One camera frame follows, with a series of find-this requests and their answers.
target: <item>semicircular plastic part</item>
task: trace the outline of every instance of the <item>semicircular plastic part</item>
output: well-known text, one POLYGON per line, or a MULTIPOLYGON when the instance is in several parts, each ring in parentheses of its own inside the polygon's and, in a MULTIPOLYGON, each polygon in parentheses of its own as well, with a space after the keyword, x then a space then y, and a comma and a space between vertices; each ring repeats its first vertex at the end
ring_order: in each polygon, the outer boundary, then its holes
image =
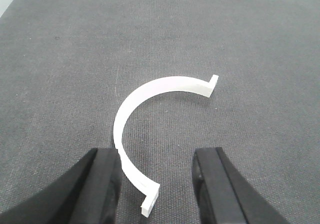
POLYGON ((144 101, 168 92, 189 92, 210 97, 218 81, 213 75, 209 82, 187 76, 169 76, 152 80, 134 90, 121 104, 113 124, 113 140, 121 158, 122 170, 129 181, 144 195, 141 214, 148 217, 159 195, 160 184, 141 173, 127 156, 122 136, 131 113, 144 101))

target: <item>white plastic clip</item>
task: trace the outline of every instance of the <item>white plastic clip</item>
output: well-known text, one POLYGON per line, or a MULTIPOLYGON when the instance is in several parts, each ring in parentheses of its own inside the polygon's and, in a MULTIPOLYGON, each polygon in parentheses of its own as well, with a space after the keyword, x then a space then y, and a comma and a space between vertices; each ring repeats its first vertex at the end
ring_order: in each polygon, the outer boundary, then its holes
POLYGON ((186 76, 169 76, 152 80, 134 90, 121 104, 113 124, 113 140, 121 158, 122 170, 130 182, 144 195, 141 214, 148 217, 159 195, 160 184, 142 174, 127 156, 122 135, 131 113, 145 100, 168 92, 190 92, 210 97, 218 81, 213 75, 210 82, 186 76))

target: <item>textured gray table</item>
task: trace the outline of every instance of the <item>textured gray table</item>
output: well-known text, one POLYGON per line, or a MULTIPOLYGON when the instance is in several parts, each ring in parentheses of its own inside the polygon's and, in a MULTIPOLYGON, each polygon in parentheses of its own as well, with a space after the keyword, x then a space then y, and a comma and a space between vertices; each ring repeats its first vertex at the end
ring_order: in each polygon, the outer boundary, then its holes
POLYGON ((212 98, 130 117, 124 147, 161 188, 145 220, 124 179, 117 223, 198 224, 191 160, 216 146, 290 222, 320 223, 320 0, 14 0, 0 45, 0 212, 111 147, 135 88, 216 74, 212 98))

